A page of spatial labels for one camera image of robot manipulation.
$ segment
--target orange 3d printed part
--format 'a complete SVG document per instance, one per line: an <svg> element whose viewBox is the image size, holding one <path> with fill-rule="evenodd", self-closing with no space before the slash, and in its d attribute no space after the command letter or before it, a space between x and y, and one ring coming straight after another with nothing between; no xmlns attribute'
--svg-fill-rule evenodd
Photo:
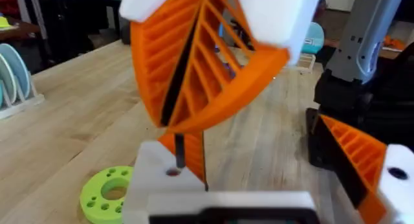
<svg viewBox="0 0 414 224"><path fill-rule="evenodd" d="M172 133L194 133L218 124L251 102L288 62L287 49L252 38L235 2L232 6L228 0L167 0L145 22L131 23L136 81L157 126ZM255 51L224 20L225 10L247 31ZM243 68L219 36L220 24L250 58Z"/></svg>
<svg viewBox="0 0 414 224"><path fill-rule="evenodd" d="M343 177L347 177L352 173L346 166L353 168L366 191L363 192L363 199L356 208L364 223L378 223L386 213L385 206L377 197L386 145L372 136L331 117L321 115L321 119L345 156L344 160L346 162L342 163L343 168L337 170L336 174L342 181ZM335 157L337 161L341 161L341 159L341 157ZM357 183L357 181L346 181L346 183Z"/></svg>

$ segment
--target hole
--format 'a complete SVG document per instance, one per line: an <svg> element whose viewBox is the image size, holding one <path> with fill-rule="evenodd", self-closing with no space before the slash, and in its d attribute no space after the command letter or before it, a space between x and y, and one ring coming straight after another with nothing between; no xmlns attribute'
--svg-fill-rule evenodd
<svg viewBox="0 0 414 224"><path fill-rule="evenodd" d="M108 192L106 192L103 195L103 198L111 200L111 201L117 200L117 199L123 198L126 193L127 193L127 188L117 186L117 187L110 189Z"/></svg>
<svg viewBox="0 0 414 224"><path fill-rule="evenodd" d="M124 178L114 178L106 182L101 189L101 195L107 200L118 200L125 197L128 181Z"/></svg>
<svg viewBox="0 0 414 224"><path fill-rule="evenodd" d="M116 208L115 208L115 212L117 212L117 213L119 213L119 214L120 214L120 213L121 213L121 211L122 211L122 207L116 207Z"/></svg>
<svg viewBox="0 0 414 224"><path fill-rule="evenodd" d="M95 206L95 201L90 201L86 204L87 207L92 208L93 206Z"/></svg>
<svg viewBox="0 0 414 224"><path fill-rule="evenodd" d="M166 175L171 176L171 177L175 177L181 174L181 170L176 168L176 167L172 167L170 169L167 170Z"/></svg>
<svg viewBox="0 0 414 224"><path fill-rule="evenodd" d="M105 203L105 204L102 204L101 205L101 209L102 210L107 210L109 208L109 204L108 203Z"/></svg>
<svg viewBox="0 0 414 224"><path fill-rule="evenodd" d="M388 172L393 177L396 177L397 179L401 179L401 180L407 180L408 179L407 173L404 170L400 169L400 168L388 168Z"/></svg>

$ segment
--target green 3d printed ring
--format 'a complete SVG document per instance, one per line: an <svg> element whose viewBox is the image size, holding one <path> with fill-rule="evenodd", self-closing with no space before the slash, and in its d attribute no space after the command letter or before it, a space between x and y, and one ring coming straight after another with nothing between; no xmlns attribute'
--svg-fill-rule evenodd
<svg viewBox="0 0 414 224"><path fill-rule="evenodd" d="M133 168L115 166L94 175L82 188L80 205L85 217L94 224L122 224L122 205L125 197L106 199L114 188L128 187Z"/></svg>

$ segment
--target wooden table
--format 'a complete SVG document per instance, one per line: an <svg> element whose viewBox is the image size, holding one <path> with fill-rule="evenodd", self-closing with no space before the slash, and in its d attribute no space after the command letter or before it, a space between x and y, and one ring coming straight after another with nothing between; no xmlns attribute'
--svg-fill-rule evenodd
<svg viewBox="0 0 414 224"><path fill-rule="evenodd" d="M316 107L320 73L283 71L249 106L206 131L211 190L308 190L321 219L334 223L331 194L343 190L331 172L307 162L305 147L305 109ZM140 143L163 130L148 118L130 48L119 41L34 82L46 101L0 121L0 224L88 223L82 186L100 170L133 165Z"/></svg>

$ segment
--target orange twisted blade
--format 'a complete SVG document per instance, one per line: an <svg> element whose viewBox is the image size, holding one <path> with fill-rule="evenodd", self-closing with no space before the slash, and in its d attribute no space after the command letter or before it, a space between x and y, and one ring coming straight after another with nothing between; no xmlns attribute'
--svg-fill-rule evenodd
<svg viewBox="0 0 414 224"><path fill-rule="evenodd" d="M367 194L358 207L362 219L367 224L378 223L386 213L385 206L376 195L386 145L331 117L321 115L321 119L367 189Z"/></svg>
<svg viewBox="0 0 414 224"><path fill-rule="evenodd" d="M224 10L249 34L237 0L235 7L228 0L167 0L144 23L131 24L136 81L157 126L174 133L214 126L249 104L288 62L287 49L260 45L251 35L255 51L248 50ZM250 57L243 68L218 35L220 24Z"/></svg>

